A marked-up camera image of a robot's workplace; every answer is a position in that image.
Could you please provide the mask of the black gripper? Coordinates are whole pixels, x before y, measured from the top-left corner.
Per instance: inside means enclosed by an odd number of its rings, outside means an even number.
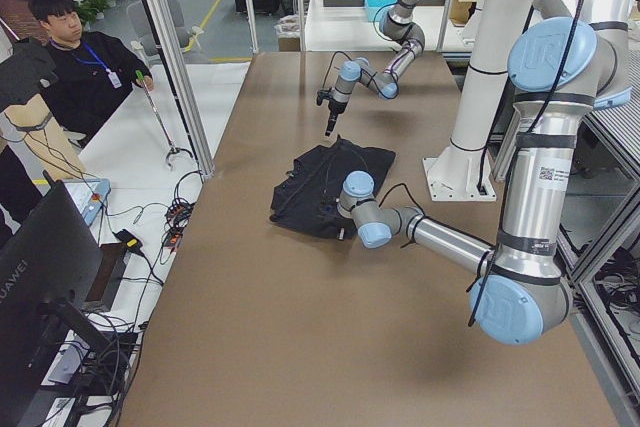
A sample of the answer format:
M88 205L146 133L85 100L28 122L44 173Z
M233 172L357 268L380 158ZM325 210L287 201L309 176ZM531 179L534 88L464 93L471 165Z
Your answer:
M330 100L329 104L328 104L328 108L329 108L329 120L324 132L324 136L325 137L329 137L330 135L335 135L336 133L336 126L337 126L337 120L338 117L343 114L346 110L346 103L345 102L338 102L336 100Z

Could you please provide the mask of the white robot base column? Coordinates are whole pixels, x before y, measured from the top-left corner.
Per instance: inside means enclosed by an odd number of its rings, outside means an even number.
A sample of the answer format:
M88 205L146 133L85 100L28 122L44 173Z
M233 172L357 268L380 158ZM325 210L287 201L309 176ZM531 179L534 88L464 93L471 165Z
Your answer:
M485 146L507 81L507 59L531 0L484 0L449 145L423 161L431 199L493 201Z

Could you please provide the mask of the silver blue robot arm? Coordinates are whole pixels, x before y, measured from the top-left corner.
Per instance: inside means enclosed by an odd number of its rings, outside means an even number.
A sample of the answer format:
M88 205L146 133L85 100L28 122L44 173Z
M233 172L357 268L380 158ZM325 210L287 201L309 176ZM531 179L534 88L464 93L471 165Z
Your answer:
M505 183L496 240L488 244L420 209L383 208L365 172L350 173L338 213L368 248L398 233L465 266L470 320L493 339L524 345L567 317L572 294L554 260L577 132L595 109L631 94L627 20L634 0L484 0L470 70L449 145L425 162L435 200L470 201ZM400 49L383 71L348 61L327 100L342 113L356 85L383 98L422 54L418 0L398 0L380 31Z
M317 92L316 103L328 102L329 118L325 134L331 135L340 114L346 110L357 84L367 87L382 99L398 95L398 80L425 48L422 28L412 20L418 0L397 0L377 15L378 29L384 37L397 43L400 50L387 67L379 72L365 58L347 59L341 66L334 86Z

